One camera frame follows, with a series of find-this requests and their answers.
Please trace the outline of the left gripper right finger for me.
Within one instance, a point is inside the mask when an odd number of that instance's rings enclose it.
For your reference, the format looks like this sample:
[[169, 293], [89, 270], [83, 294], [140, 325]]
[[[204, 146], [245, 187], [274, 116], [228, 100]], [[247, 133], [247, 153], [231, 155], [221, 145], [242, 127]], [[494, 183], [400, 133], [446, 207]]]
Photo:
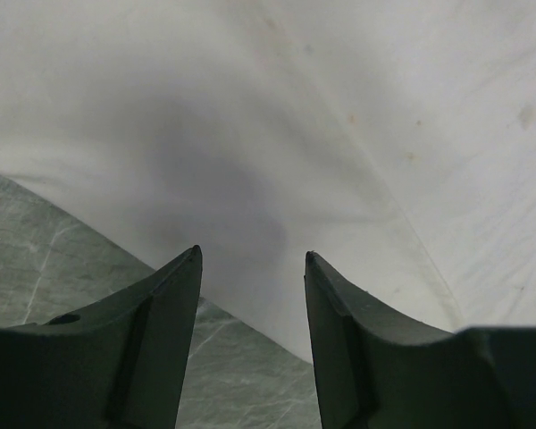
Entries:
[[536, 327], [451, 333], [398, 312], [306, 255], [325, 428], [536, 428]]

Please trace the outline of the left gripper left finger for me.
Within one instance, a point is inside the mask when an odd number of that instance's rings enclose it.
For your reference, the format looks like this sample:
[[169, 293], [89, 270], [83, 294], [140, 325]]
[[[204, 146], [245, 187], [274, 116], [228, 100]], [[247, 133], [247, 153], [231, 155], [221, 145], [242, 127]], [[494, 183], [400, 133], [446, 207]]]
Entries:
[[172, 428], [201, 289], [200, 247], [44, 324], [0, 327], [0, 428]]

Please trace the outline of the white t shirt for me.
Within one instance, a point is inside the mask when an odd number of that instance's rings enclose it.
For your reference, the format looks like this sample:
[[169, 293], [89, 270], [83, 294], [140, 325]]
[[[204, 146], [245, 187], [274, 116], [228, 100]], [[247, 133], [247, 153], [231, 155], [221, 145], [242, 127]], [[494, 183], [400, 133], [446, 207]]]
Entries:
[[303, 359], [310, 250], [536, 325], [536, 1], [0, 1], [0, 174]]

